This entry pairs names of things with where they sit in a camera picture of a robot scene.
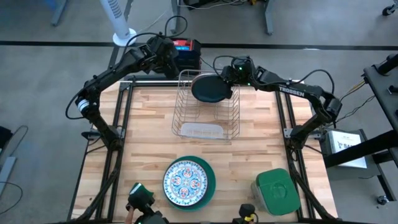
concrete floor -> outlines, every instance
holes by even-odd
[[[126,2],[120,0],[123,7]],[[391,3],[390,0],[276,1],[272,37],[264,34],[261,2],[255,7],[222,6],[191,12],[182,9],[189,21],[184,37],[207,43],[397,45],[398,14],[380,16],[382,9]],[[164,0],[156,0],[156,4],[136,0],[128,22],[140,30],[169,7]],[[171,13],[166,14],[149,31],[163,30]],[[45,1],[2,0],[0,40],[111,41],[111,25],[98,0],[69,0],[58,27],[50,26],[51,16],[52,10]],[[29,133],[16,151],[18,161],[10,178],[24,189],[24,197],[17,207],[0,215],[1,223],[66,219],[86,146],[80,133],[90,125],[86,121],[67,120],[65,107],[85,80],[106,68],[111,52],[111,47],[0,46],[0,125],[12,130],[22,124],[29,126]],[[336,93],[341,93],[361,79],[364,67],[383,61],[393,52],[203,49],[202,53],[207,62],[221,54],[249,54],[256,64],[286,78],[301,78],[313,69],[323,68],[333,75]],[[227,61],[218,63],[221,66]],[[330,88],[329,80],[322,74],[312,76],[307,83]],[[366,86],[347,97],[341,114],[371,95]],[[71,111],[72,115],[78,114],[74,107]],[[369,138],[391,129],[376,100],[338,127],[363,128]],[[397,190],[395,164],[387,163],[383,168]],[[330,184],[340,218],[371,223],[398,220],[398,202],[385,206],[375,203],[375,196],[383,194],[376,177],[333,180]],[[7,187],[0,198],[0,211],[18,196],[16,189]]]

green container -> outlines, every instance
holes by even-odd
[[[300,208],[300,197],[290,175],[284,169],[259,174],[251,185],[260,210],[271,215],[285,215]]]
[[[201,166],[203,168],[203,170],[206,172],[207,175],[207,190],[205,195],[194,205],[191,206],[179,206],[176,205],[174,203],[172,203],[169,198],[167,198],[167,200],[169,201],[169,203],[171,205],[173,205],[173,207],[184,211],[184,212],[195,212],[200,210],[201,208],[203,208],[205,205],[207,205],[207,203],[210,202],[211,198],[213,197],[214,193],[216,192],[216,175],[214,174],[213,169],[210,167],[210,165],[203,160],[202,158],[196,157],[196,156],[183,156],[180,157],[178,159],[176,159],[174,162],[171,163],[171,165],[169,165],[169,167],[166,169],[166,171],[176,162],[180,162],[180,161],[192,161],[192,162],[196,162],[199,166]]]

decorative plate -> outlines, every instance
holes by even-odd
[[[163,188],[172,203],[191,206],[205,195],[207,184],[207,175],[201,166],[192,161],[179,161],[166,171]]]

wooden table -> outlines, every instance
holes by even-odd
[[[101,95],[100,110],[109,124],[113,120],[118,89],[119,84],[116,83]],[[170,222],[231,222],[232,218],[239,217],[238,210],[242,203],[253,203],[250,184],[259,173],[275,168],[288,169],[275,93],[241,88],[240,135],[229,142],[175,136],[171,124],[176,94],[175,87],[134,88],[114,222],[122,222],[127,215],[127,196],[135,182],[141,182],[155,192],[156,202],[152,209],[160,210]],[[306,122],[312,116],[307,100],[293,96],[292,104],[297,124]],[[316,140],[308,140],[307,144],[319,149]],[[101,145],[101,141],[97,142],[88,147],[88,150]],[[174,209],[162,191],[166,168],[175,159],[187,155],[206,160],[217,179],[216,192],[211,202],[202,210],[192,213]],[[312,192],[327,211],[337,217],[322,155],[304,148],[303,156]],[[98,193],[105,157],[105,148],[86,156],[72,218],[82,214]],[[304,217],[308,217],[302,192],[300,197]],[[257,214],[260,222],[297,220],[296,213],[272,216],[257,211]],[[139,215],[140,212],[136,211],[135,218]]]

wire dish rack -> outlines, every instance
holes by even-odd
[[[198,101],[191,91],[191,80],[214,71],[183,70],[180,72],[172,131],[187,138],[231,140],[239,136],[239,87],[232,87],[231,99],[218,103]]]

